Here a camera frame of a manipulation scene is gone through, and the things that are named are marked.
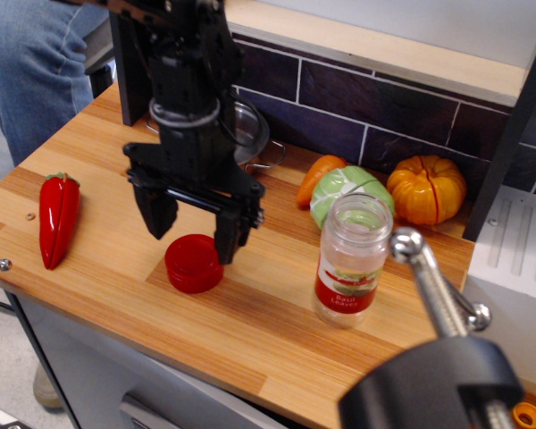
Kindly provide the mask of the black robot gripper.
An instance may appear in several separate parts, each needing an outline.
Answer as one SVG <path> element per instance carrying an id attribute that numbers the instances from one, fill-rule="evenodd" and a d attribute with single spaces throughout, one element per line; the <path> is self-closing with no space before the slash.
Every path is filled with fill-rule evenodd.
<path id="1" fill-rule="evenodd" d="M 159 126 L 157 143 L 129 143 L 129 181 L 148 231 L 157 240 L 176 221 L 178 203 L 209 211 L 216 217 L 214 244 L 221 265 L 230 265 L 247 244 L 250 228 L 264 221 L 260 206 L 264 187 L 239 166 L 235 152 L 241 100 L 216 101 L 198 117 L 177 115 L 151 103 Z"/>

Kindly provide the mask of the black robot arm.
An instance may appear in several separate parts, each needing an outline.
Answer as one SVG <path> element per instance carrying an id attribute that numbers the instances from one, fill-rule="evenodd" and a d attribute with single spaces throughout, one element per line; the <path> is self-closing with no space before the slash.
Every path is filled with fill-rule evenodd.
<path id="1" fill-rule="evenodd" d="M 161 239 L 184 202 L 215 215 L 214 244 L 231 264 L 264 220 L 264 186 L 235 160 L 235 101 L 242 73 L 221 1 L 97 1 L 144 28 L 140 48 L 152 85 L 159 141 L 129 143 L 129 181 L 145 224 Z"/>

